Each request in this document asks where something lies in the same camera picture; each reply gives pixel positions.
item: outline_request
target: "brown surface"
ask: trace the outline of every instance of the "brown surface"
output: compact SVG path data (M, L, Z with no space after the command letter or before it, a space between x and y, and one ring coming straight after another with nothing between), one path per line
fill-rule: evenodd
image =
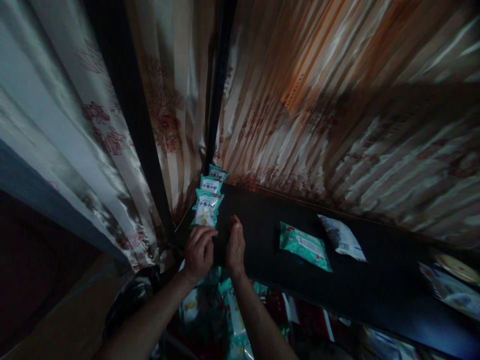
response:
M2 360L90 359L102 343L105 317L121 283L113 260L103 254L58 306Z

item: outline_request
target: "curtain fold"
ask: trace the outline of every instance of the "curtain fold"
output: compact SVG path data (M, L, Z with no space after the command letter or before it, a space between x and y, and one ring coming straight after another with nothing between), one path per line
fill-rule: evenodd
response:
M214 0L126 2L172 220L195 200L203 162Z
M1 138L129 260L172 264L80 1L0 2Z
M478 247L479 25L471 1L240 0L216 165Z

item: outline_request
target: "stacked snack packages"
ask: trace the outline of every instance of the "stacked snack packages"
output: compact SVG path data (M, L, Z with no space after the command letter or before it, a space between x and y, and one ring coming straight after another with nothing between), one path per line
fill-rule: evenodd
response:
M215 228L219 207L224 198L220 193L223 181L229 173L210 165L208 176L200 176L200 188L196 189L196 204L193 206L195 216L191 226L202 225Z

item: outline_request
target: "dark metal frame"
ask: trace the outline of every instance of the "dark metal frame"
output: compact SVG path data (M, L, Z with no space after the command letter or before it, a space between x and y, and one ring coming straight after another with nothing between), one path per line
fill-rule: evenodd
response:
M178 247L124 1L84 0L108 74L160 216L163 234ZM213 160L237 0L223 0L208 117L205 172Z
M235 10L237 0L223 0L220 16L220 30L218 34L218 47L213 73L213 86L210 97L210 111L208 116L208 135L206 143L205 167L203 173L208 175L209 164L213 162L217 131L219 128L220 111L224 96L224 85L227 79L227 66L229 63L230 43L234 28Z

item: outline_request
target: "black shelf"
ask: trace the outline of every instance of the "black shelf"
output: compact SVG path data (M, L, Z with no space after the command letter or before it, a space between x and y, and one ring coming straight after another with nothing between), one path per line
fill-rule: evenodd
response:
M218 216L215 262L225 263L230 217L243 224L245 270L249 277L296 298L321 305L417 347L461 359L480 356L480 325L434 298L417 262L432 264L430 246L409 233L372 222L334 216L276 197L224 184ZM343 221L360 243L368 263L337 254L317 214ZM189 237L191 211L177 231ZM323 239L332 273L279 249L280 221ZM465 254L452 253L470 266Z

